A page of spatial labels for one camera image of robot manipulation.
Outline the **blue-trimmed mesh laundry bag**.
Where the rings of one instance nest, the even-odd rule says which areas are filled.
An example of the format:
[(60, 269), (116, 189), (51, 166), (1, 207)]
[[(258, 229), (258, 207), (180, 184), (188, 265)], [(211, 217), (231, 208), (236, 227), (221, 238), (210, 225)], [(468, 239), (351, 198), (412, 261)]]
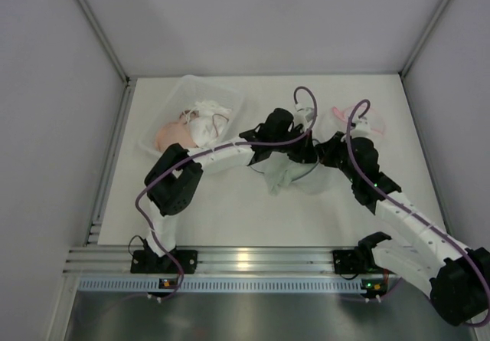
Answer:
[[(250, 167), (254, 172), (260, 174), (263, 179), (266, 161), (264, 160)], [(282, 189), (280, 192), (287, 189), (298, 189), (307, 195), (319, 195), (329, 189), (330, 177), (319, 161), (313, 164), (294, 163), (295, 178), (287, 188)]]

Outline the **light green bra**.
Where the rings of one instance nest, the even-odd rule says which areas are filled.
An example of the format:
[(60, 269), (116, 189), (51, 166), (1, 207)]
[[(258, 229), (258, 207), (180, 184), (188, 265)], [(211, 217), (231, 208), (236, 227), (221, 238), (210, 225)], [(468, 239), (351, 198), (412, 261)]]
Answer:
[(278, 195), (295, 178), (295, 163), (285, 154), (273, 152), (266, 161), (264, 179), (271, 195)]

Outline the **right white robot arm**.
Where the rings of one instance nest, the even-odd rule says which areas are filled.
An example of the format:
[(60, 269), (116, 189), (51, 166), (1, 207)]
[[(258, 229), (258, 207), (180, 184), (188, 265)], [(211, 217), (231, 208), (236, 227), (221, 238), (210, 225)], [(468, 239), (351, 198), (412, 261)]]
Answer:
[(315, 146), (322, 165), (340, 170), (355, 199), (402, 239), (383, 232), (358, 242), (372, 267), (395, 273), (423, 293), (452, 326), (489, 312), (489, 252), (471, 249), (424, 216), (401, 187), (380, 171), (374, 143), (337, 132)]

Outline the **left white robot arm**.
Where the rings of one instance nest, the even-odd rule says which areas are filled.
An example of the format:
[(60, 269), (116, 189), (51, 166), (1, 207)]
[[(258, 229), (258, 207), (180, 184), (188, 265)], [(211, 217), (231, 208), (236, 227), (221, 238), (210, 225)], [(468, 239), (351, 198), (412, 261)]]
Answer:
[(132, 253), (133, 274), (192, 274), (197, 253), (179, 250), (176, 229), (179, 215), (191, 204), (205, 174), (238, 166), (253, 166), (281, 154), (290, 162), (312, 165), (317, 155), (312, 128), (318, 113), (300, 107), (296, 113), (276, 108), (266, 121), (210, 149), (170, 145), (144, 179), (139, 198), (149, 200), (149, 210), (137, 210), (149, 226), (142, 248)]

